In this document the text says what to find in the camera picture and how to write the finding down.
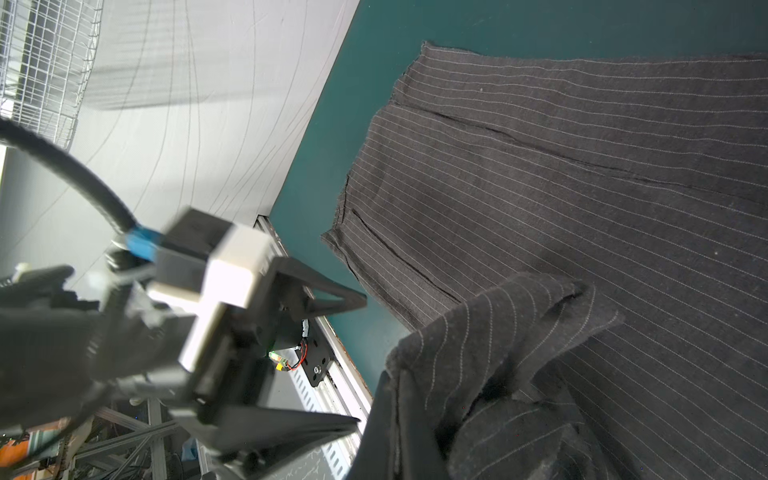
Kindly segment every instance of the metal grid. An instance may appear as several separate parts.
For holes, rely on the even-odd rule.
[[[0,0],[0,116],[68,149],[103,0]]]

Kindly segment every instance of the green table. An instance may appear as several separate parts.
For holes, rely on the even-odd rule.
[[[610,58],[768,51],[766,0],[362,0],[270,219],[288,251],[360,288],[320,243],[371,117],[424,40],[486,55]],[[371,388],[406,334],[376,301],[330,319]]]

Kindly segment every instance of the wire basket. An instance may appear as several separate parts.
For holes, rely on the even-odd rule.
[[[0,116],[69,149],[102,2],[0,0]]]

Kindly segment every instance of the blue connector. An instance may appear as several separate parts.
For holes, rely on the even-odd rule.
[[[125,246],[136,257],[155,261],[157,245],[163,238],[163,234],[146,227],[136,227],[125,236]]]

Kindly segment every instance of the white wall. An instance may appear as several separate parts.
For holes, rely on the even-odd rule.
[[[104,0],[70,152],[162,228],[186,205],[252,223],[268,214],[358,0]],[[0,190],[0,274],[103,268],[107,224],[21,155]]]

